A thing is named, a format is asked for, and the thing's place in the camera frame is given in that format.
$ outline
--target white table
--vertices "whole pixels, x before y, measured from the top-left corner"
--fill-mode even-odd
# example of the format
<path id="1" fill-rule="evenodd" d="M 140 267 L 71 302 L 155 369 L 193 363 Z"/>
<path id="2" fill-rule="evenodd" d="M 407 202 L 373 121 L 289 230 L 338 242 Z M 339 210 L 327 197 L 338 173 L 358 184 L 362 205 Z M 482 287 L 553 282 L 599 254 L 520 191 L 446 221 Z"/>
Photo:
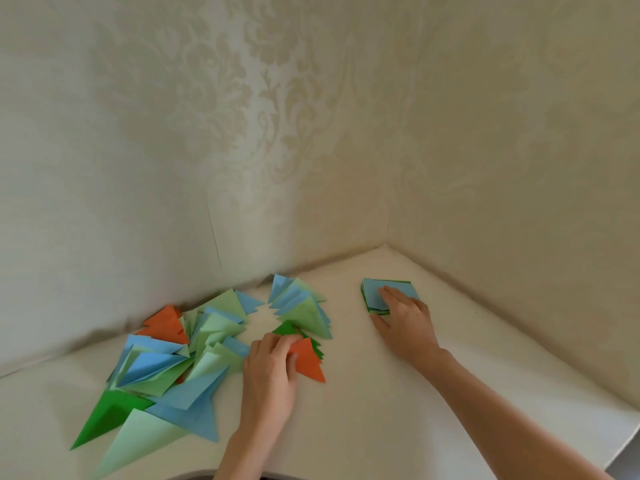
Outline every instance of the white table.
<path id="1" fill-rule="evenodd" d="M 640 413 L 521 332 L 388 248 L 301 274 L 324 293 L 333 340 L 323 340 L 327 384 L 300 377 L 299 400 L 268 465 L 307 480 L 492 479 L 447 405 L 383 348 L 369 322 L 363 278 L 411 280 L 431 307 L 441 345 L 480 379 L 589 460 L 606 466 Z M 248 292 L 266 300 L 268 287 Z M 249 315 L 247 343 L 279 322 L 267 306 Z M 69 452 L 116 363 L 124 337 L 0 379 L 0 477 L 86 479 L 116 435 Z M 189 435 L 108 478 L 166 480 L 218 466 L 237 426 L 241 377 L 214 396 L 220 443 Z"/>

